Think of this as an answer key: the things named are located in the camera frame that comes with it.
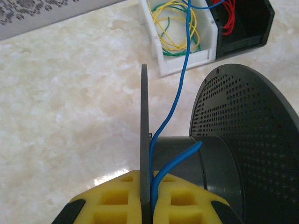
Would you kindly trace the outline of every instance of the hole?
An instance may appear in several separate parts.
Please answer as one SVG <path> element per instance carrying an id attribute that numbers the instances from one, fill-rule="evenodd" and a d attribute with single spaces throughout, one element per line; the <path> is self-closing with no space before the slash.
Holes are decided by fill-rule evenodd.
<path id="1" fill-rule="evenodd" d="M 171 193 L 171 205 L 193 205 L 195 204 L 194 194 L 187 190 L 176 190 Z"/>
<path id="2" fill-rule="evenodd" d="M 127 189 L 108 190 L 103 194 L 100 204 L 128 204 L 128 196 L 129 191 Z"/>
<path id="3" fill-rule="evenodd" d="M 201 224 L 203 223 L 202 214 L 196 213 L 170 213 L 169 224 Z"/>
<path id="4" fill-rule="evenodd" d="M 169 177 L 169 176 L 164 177 L 162 181 L 163 181 L 163 182 L 175 182 L 175 180 L 172 179 L 172 178 Z"/>
<path id="5" fill-rule="evenodd" d="M 133 176 L 126 176 L 121 179 L 121 182 L 132 182 L 133 180 Z"/>
<path id="6" fill-rule="evenodd" d="M 127 224 L 127 219 L 127 212 L 96 212 L 94 215 L 94 224 Z"/>

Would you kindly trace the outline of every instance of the green wire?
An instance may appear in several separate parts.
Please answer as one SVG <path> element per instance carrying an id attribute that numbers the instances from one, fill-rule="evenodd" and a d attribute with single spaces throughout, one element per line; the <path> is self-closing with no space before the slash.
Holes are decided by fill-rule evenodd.
<path id="1" fill-rule="evenodd" d="M 162 4 L 157 5 L 156 7 L 154 7 L 154 8 L 152 9 L 152 12 L 156 11 L 160 6 L 163 6 L 163 5 L 165 5 L 165 3 L 162 3 Z M 178 7 L 175 7 L 175 6 L 167 6 L 166 8 L 175 8 L 175 9 L 177 9 L 177 10 L 179 10 L 179 11 L 184 12 L 184 13 L 187 14 L 187 8 L 185 8 L 184 6 L 181 6 L 181 5 L 179 5 L 179 6 L 180 6 L 181 8 L 178 8 Z M 169 28 L 169 26 L 170 26 L 170 17 L 168 16 L 168 24 L 167 24 L 167 26 L 166 26 L 166 28 L 165 28 L 165 31 L 167 31 L 167 29 Z M 195 43 L 195 45 L 198 43 L 198 40 L 196 40 L 195 35 L 192 35 L 191 40 Z M 174 56 L 174 57 L 178 57 L 178 56 L 184 56 L 184 55 L 186 55 L 186 50 L 184 50 L 184 51 L 182 51 L 182 52 L 179 52 L 179 53 L 171 53 L 171 52 L 167 51 L 167 50 L 164 49 L 164 48 L 162 48 L 162 50 L 163 50 L 163 54 L 164 54 L 165 56 Z M 201 49 L 200 49 L 200 44 L 198 45 L 197 49 L 196 49 L 194 52 L 190 52 L 190 54 L 195 53 L 195 52 L 199 52 L 199 51 L 201 51 Z"/>

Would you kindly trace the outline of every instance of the white plastic box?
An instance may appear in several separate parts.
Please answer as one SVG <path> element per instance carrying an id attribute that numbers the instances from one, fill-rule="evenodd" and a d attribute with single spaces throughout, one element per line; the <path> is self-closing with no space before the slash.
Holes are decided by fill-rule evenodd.
<path id="1" fill-rule="evenodd" d="M 162 45 L 150 13 L 148 2 L 153 9 L 155 6 L 168 1 L 139 0 L 139 21 L 140 24 L 146 26 L 151 42 L 152 58 L 158 58 L 160 74 L 162 77 L 180 72 L 184 64 L 185 56 L 173 57 L 163 55 Z M 206 0 L 193 0 L 192 4 L 198 7 L 208 6 Z M 212 62 L 216 58 L 218 28 L 215 24 L 214 18 L 209 9 L 193 10 L 197 19 L 196 29 L 200 35 L 201 51 L 190 54 L 187 68 L 193 68 Z M 173 39 L 182 40 L 185 38 L 185 26 L 175 26 L 175 29 L 177 30 L 172 30 L 172 32 L 167 30 L 167 33 L 169 33 Z"/>

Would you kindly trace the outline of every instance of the black perforated disc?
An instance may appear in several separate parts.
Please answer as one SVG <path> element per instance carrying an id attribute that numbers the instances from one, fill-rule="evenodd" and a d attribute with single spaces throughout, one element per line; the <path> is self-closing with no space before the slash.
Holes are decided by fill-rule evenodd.
<path id="1" fill-rule="evenodd" d="M 240 169 L 245 223 L 299 223 L 299 118 L 280 91 L 249 67 L 214 69 L 190 124 L 190 136 L 211 135 L 230 145 Z"/>

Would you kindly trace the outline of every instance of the patterned gray panel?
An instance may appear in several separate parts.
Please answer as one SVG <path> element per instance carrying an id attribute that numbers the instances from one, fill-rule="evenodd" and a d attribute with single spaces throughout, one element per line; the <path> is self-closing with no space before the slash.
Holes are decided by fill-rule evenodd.
<path id="1" fill-rule="evenodd" d="M 122 0 L 0 0 L 0 40 Z"/>

